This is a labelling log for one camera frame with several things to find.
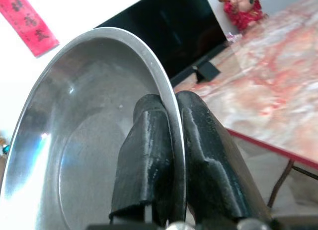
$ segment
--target red banner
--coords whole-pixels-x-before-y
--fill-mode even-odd
[[[59,44],[27,0],[0,0],[0,12],[34,56],[40,56]]]

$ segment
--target red marble tabletop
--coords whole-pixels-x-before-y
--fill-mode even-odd
[[[302,0],[250,30],[210,61],[200,95],[232,134],[318,168],[318,0]]]

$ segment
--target metal screw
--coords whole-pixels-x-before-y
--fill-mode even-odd
[[[191,225],[184,222],[175,222],[170,224],[166,230],[195,230]]]
[[[238,223],[238,230],[271,230],[271,228],[258,219],[244,219]]]

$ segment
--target stainless steel bowl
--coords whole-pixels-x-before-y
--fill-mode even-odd
[[[169,80],[144,42],[107,27],[65,46],[31,91],[2,181],[0,228],[79,230],[107,223],[117,155],[134,106],[148,93],[159,94],[169,114],[178,193],[174,215],[182,217],[184,147]]]

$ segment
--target red doll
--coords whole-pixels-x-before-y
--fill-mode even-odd
[[[267,17],[262,12],[259,0],[219,0],[224,2],[224,11],[239,31],[253,27]]]

